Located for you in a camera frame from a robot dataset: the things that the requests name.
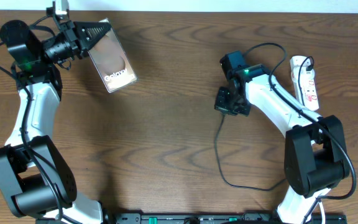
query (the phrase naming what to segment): brown wood surface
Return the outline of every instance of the brown wood surface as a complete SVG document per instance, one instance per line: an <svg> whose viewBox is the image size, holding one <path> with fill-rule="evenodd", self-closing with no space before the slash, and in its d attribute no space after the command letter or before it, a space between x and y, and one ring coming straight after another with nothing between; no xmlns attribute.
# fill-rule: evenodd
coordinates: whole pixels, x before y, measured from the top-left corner
<svg viewBox="0 0 358 224"><path fill-rule="evenodd" d="M12 19L31 23L44 12L0 11L0 27ZM319 113L343 123L358 180L358 14L71 12L74 21L108 17L139 81L108 94L90 59L61 71L63 98L53 141L74 172L78 190L111 210L221 212L272 210L288 184L273 192L234 189L221 180L213 137L221 116L213 109L226 84L219 59L261 42L282 44L292 55L316 60ZM53 27L51 21L43 24ZM272 67L282 53L255 50L252 63ZM0 48L0 64L12 57ZM287 60L276 76L291 93ZM14 82L0 72L0 147L17 116ZM228 117L219 139L227 178L236 184L269 187L284 177L284 138L258 109L249 117ZM345 194L344 180L330 194ZM358 223L354 196L324 201L327 212ZM0 222L13 217L0 192Z"/></svg>

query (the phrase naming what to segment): white cable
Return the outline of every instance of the white cable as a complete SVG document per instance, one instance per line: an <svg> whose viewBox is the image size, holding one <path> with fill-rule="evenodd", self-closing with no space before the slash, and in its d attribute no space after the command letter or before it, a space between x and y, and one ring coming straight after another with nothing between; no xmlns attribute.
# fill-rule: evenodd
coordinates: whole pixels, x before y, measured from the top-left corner
<svg viewBox="0 0 358 224"><path fill-rule="evenodd" d="M324 213L323 203L320 201L318 205L320 206L320 212L321 212L321 224L326 224L326 214Z"/></svg>

